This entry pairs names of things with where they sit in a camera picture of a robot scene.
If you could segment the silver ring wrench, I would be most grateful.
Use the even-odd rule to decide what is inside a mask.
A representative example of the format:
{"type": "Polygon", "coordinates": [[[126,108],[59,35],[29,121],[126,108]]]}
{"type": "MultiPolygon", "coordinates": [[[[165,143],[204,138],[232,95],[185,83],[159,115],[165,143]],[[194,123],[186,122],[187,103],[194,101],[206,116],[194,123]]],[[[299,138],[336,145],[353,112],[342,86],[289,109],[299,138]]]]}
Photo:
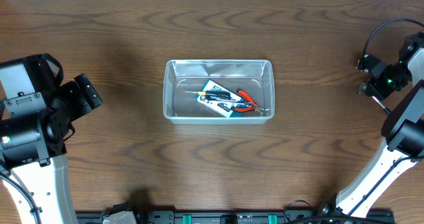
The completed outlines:
{"type": "Polygon", "coordinates": [[[244,101],[236,101],[236,100],[233,100],[233,99],[218,99],[216,97],[205,96],[205,95],[201,95],[200,100],[201,101],[217,101],[219,103],[235,103],[235,104],[246,105],[246,102],[244,102],[244,101]]]}

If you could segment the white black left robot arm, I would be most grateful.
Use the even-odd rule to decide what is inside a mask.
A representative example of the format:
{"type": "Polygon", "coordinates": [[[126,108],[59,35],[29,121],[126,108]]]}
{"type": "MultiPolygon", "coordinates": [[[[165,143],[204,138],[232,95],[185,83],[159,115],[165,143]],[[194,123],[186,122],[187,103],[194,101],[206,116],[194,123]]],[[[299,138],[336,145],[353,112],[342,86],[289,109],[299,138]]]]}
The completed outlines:
{"type": "Polygon", "coordinates": [[[103,103],[85,74],[64,83],[50,54],[1,63],[1,179],[23,223],[77,223],[65,142],[103,103]]]}

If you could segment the red handled tool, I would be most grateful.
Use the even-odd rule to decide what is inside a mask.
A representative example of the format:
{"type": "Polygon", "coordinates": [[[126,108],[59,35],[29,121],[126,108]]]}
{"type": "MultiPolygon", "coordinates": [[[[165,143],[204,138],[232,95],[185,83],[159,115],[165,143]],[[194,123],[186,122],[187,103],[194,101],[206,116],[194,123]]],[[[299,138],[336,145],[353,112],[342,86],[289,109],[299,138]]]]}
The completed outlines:
{"type": "Polygon", "coordinates": [[[245,90],[238,89],[237,95],[242,98],[243,103],[242,105],[232,107],[232,111],[235,111],[237,113],[248,113],[254,111],[260,114],[263,114],[265,112],[265,109],[259,106],[259,104],[257,104],[245,90]]]}

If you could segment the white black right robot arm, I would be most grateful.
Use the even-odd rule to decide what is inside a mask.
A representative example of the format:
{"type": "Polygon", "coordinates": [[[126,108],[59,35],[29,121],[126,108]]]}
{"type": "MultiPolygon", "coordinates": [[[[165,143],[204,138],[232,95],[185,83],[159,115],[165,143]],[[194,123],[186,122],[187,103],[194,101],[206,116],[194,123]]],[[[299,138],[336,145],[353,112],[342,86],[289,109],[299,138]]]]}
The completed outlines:
{"type": "Polygon", "coordinates": [[[382,108],[387,118],[378,150],[355,180],[336,195],[334,206],[323,209],[323,213],[366,217],[391,183],[423,160],[423,33],[406,38],[394,65],[367,54],[358,69],[371,75],[358,91],[378,105],[393,92],[413,84],[395,108],[382,108]]]}

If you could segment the black yellow screwdriver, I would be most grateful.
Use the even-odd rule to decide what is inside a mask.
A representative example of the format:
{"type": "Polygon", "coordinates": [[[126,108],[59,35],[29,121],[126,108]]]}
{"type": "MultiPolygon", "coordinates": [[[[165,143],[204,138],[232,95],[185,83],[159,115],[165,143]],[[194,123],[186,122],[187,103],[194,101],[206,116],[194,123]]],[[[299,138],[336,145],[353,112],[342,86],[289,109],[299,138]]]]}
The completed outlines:
{"type": "Polygon", "coordinates": [[[227,91],[185,91],[186,93],[195,93],[197,95],[205,95],[216,97],[218,99],[230,99],[231,95],[227,91]]]}

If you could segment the blue white product box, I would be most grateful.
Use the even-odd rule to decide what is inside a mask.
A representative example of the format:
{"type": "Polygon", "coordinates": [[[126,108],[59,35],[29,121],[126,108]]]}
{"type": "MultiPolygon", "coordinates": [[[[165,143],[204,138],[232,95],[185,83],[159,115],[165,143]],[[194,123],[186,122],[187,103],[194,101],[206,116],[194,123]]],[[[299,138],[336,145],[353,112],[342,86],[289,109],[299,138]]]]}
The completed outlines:
{"type": "Polygon", "coordinates": [[[206,95],[200,94],[197,94],[196,96],[196,101],[198,103],[226,118],[240,117],[236,111],[232,110],[233,107],[246,107],[246,105],[242,104],[244,102],[242,97],[236,95],[235,93],[229,91],[212,80],[207,80],[201,88],[201,91],[224,91],[229,94],[230,98],[228,101],[224,101],[223,99],[219,100],[218,98],[214,97],[206,98],[206,95]]]}

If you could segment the small black handled hammer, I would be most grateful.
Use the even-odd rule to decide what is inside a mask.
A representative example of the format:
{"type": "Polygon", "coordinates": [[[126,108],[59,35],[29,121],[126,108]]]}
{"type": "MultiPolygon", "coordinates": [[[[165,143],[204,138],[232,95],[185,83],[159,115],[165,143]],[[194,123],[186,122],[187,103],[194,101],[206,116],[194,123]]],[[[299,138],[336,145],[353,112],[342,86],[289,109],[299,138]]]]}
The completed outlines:
{"type": "MultiPolygon", "coordinates": [[[[366,83],[361,83],[359,85],[358,91],[356,92],[357,96],[361,95],[362,93],[365,93],[366,91],[366,83]]],[[[382,110],[387,114],[390,115],[391,111],[388,109],[376,96],[371,96],[371,98],[382,108],[382,110]]]]}

